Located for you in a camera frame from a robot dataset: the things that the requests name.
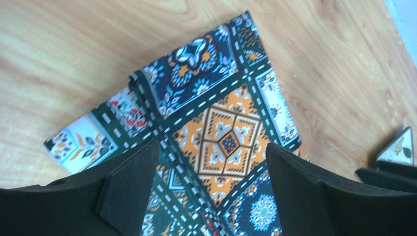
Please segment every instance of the blue medallion pattern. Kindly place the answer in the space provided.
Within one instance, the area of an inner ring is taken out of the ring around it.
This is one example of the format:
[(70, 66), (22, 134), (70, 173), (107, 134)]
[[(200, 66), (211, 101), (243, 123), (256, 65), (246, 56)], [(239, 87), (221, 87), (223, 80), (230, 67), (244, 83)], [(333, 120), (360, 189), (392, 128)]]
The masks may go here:
[(248, 176), (242, 180), (244, 187), (225, 208), (224, 217), (236, 235), (248, 235), (247, 232), (273, 234), (281, 229), (267, 166), (266, 163), (262, 165), (258, 177)]
[(273, 196), (262, 194), (259, 200), (252, 204), (250, 222), (256, 231), (267, 230), (270, 223), (276, 219), (276, 204)]

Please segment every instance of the triangular patterned card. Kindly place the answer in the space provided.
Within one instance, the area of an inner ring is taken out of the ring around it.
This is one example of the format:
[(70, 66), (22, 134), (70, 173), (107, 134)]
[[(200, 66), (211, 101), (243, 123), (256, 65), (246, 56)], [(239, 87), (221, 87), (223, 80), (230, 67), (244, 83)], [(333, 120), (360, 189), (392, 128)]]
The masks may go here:
[(413, 131), (407, 127), (401, 135), (388, 145), (379, 155), (377, 161), (394, 162), (412, 166), (414, 164)]

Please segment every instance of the black foam piece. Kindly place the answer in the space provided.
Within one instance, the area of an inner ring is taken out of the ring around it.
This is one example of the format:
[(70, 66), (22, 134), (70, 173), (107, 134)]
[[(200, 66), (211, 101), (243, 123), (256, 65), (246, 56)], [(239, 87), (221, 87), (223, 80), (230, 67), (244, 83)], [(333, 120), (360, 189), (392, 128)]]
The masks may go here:
[(0, 189), (0, 235), (139, 236), (157, 140), (47, 186)]
[(417, 179), (414, 178), (371, 168), (360, 168), (355, 173), (365, 184), (390, 190), (417, 193)]
[(352, 181), (277, 144), (266, 157), (284, 235), (417, 235), (417, 194)]
[(417, 167), (415, 166), (406, 166), (387, 161), (376, 161), (373, 167), (382, 171), (417, 179)]

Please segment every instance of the folded fabric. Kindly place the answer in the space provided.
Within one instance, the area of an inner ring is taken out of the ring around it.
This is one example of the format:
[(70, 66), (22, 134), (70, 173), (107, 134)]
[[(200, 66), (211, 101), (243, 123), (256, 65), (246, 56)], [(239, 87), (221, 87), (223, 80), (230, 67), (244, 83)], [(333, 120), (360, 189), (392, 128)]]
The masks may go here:
[(45, 147), (76, 173), (157, 136), (143, 235), (282, 233), (267, 143), (301, 141), (249, 12), (131, 74)]

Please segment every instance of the wood grain surface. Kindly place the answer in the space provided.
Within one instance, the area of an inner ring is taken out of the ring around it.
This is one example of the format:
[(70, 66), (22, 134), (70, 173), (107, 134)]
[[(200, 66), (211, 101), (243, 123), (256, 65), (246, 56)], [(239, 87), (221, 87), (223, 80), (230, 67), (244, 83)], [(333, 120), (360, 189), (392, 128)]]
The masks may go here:
[(246, 9), (313, 163), (356, 179), (393, 134), (417, 140), (417, 71), (383, 0), (4, 0), (0, 187), (68, 175), (46, 138)]

